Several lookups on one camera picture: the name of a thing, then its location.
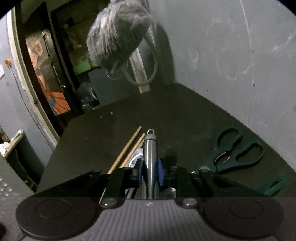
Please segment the metal spoon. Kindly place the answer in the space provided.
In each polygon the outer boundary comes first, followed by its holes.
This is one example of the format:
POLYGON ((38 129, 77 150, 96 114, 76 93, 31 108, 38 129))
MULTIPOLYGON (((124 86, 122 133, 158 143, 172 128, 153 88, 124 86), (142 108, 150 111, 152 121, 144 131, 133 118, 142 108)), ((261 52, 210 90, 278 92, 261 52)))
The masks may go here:
POLYGON ((132 157, 131 157, 131 160, 128 164, 128 167, 130 168, 133 168, 135 165, 136 165, 136 162, 138 159, 141 159, 143 160, 143 156, 144 156, 144 151, 143 151, 143 148, 139 148, 137 149, 133 154, 132 154, 132 157))

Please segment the steel cylindrical handle peeler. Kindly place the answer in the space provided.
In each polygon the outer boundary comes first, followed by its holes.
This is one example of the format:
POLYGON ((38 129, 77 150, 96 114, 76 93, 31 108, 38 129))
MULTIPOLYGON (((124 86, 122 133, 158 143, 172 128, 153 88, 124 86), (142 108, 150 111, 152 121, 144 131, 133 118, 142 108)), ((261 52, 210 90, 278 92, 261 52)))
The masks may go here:
POLYGON ((143 179, 144 179, 144 192, 145 198, 152 200, 155 198, 155 185, 156 185, 156 162, 157 156, 157 137, 154 129, 149 129, 144 137, 143 145, 143 179))

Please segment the wooden chopstick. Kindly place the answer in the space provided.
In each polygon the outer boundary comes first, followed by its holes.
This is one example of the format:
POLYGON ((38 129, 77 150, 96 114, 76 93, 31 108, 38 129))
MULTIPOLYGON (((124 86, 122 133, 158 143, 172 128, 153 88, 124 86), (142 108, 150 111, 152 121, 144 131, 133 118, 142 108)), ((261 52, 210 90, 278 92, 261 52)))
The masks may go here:
POLYGON ((128 172, 129 169, 118 169, 118 165, 122 162, 123 157, 129 150, 130 146, 133 144, 141 130, 142 126, 139 126, 130 140, 126 143, 126 145, 112 164, 111 168, 108 170, 107 177, 110 178, 110 183, 107 184, 107 186, 105 187, 99 201, 102 208, 110 209, 116 207, 118 201, 121 202, 125 187, 125 173, 128 172))
POLYGON ((142 147, 143 143, 144 143, 144 137, 145 137, 145 133, 143 133, 140 138, 138 139, 138 141, 135 143, 135 145, 133 146, 132 150, 129 152, 129 154, 126 156, 125 160, 123 161, 123 163, 119 166, 119 168, 123 168, 123 167, 127 167, 128 164, 130 163, 130 160, 132 158, 132 155, 135 153, 135 151, 139 148, 142 147))

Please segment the green box on shelf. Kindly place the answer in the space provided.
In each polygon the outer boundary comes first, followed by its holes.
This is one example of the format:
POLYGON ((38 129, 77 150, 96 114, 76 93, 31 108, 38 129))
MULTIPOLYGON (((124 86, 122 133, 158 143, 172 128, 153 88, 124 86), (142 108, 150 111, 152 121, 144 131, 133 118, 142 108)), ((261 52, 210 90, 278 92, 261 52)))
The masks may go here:
POLYGON ((81 73, 85 73, 92 69, 92 62, 90 60, 84 61, 75 67, 73 67, 73 71, 76 75, 79 75, 81 73))

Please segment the wooden counter shelf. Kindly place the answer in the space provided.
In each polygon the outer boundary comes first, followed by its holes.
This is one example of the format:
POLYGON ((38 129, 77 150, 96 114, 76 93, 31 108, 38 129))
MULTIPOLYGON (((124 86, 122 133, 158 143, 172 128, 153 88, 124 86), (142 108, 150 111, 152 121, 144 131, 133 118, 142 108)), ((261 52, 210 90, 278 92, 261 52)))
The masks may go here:
POLYGON ((1 144, 2 157, 6 159, 24 136, 25 134, 23 132, 18 132, 9 143, 4 142, 1 144))

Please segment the hanging plastic bag dark contents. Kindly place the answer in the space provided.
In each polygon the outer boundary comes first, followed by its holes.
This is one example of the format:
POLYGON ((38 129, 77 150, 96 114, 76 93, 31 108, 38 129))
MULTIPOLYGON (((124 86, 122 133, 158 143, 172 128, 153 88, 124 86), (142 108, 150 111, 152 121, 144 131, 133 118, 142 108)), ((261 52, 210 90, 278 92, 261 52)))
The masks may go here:
POLYGON ((152 23, 139 1, 111 1, 96 17, 86 40, 93 65, 108 71, 121 67, 152 23))

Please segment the green handled knife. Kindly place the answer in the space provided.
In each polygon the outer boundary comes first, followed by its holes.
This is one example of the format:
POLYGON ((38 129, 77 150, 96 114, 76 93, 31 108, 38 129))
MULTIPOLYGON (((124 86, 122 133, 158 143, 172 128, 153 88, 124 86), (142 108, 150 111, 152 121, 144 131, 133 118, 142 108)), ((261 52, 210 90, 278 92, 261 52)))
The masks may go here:
POLYGON ((286 178, 278 177, 266 184, 262 185, 257 191, 269 197, 276 195, 286 184, 286 178))

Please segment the orange wall hook ornament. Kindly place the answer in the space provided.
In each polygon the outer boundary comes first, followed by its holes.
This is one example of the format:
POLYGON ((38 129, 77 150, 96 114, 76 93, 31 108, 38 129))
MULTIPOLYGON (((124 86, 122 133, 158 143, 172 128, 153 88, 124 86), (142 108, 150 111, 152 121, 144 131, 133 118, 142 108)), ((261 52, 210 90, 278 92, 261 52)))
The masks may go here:
POLYGON ((11 62, 10 57, 6 58, 6 60, 5 60, 5 64, 6 64, 6 66, 7 66, 8 68, 11 68, 12 62, 11 62))

